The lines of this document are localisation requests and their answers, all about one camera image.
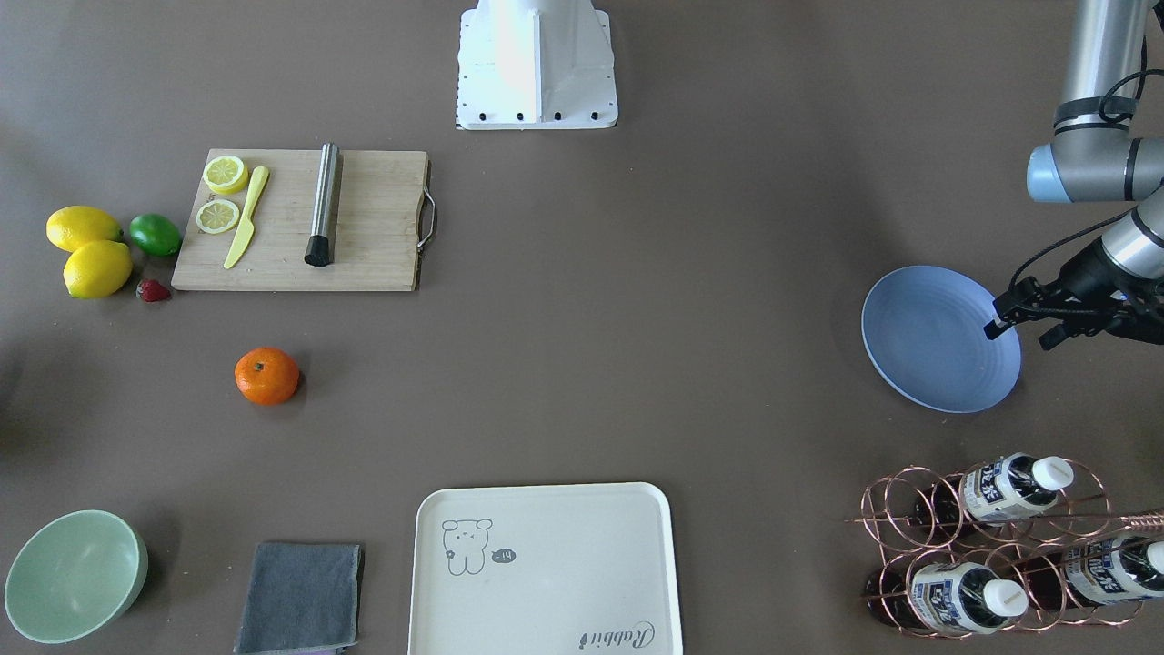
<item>wooden cutting board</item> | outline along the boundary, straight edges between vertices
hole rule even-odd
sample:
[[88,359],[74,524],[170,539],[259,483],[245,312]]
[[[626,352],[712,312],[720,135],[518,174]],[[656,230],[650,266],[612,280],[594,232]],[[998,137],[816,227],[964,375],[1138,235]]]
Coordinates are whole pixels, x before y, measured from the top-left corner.
[[[219,197],[205,180],[190,209],[172,284],[198,291],[411,291],[428,154],[340,150],[333,263],[303,261],[319,179],[320,150],[212,149],[206,161],[235,155],[271,176],[255,208],[255,235],[234,268],[222,268],[234,229],[207,234],[196,215]],[[222,195],[242,208],[247,191]]]

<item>white bottle cap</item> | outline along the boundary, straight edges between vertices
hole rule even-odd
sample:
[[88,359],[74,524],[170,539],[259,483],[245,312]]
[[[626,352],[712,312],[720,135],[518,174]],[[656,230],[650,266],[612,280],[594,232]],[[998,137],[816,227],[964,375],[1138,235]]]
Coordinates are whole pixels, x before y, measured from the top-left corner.
[[999,617],[1021,617],[1029,607],[1027,590],[1014,581],[991,581],[982,588],[986,608]]
[[1076,471],[1062,457],[1044,457],[1030,469],[1038,486],[1048,491],[1059,491],[1076,480]]
[[1164,541],[1148,544],[1148,564],[1164,574]]

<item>orange fruit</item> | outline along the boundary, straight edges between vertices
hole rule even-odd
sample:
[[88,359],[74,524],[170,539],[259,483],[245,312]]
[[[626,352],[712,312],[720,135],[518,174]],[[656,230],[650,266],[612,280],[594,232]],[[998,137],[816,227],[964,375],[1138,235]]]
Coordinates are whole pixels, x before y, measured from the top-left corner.
[[234,382],[250,403],[278,405],[294,396],[299,365],[279,349],[264,347],[242,356],[234,365]]

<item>gray towel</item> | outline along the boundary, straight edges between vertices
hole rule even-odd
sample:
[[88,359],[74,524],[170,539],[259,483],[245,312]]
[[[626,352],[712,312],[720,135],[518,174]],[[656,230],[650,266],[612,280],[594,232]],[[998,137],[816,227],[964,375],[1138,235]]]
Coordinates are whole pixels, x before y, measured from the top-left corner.
[[354,645],[359,571],[359,544],[258,544],[234,652],[305,655]]

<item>green lime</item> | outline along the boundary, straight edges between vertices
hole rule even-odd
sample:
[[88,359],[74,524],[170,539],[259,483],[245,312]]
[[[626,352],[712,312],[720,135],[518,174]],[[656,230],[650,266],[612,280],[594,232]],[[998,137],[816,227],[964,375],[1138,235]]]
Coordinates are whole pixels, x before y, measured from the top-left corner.
[[159,213],[143,213],[129,221],[129,237],[146,254],[168,256],[182,247],[182,233]]

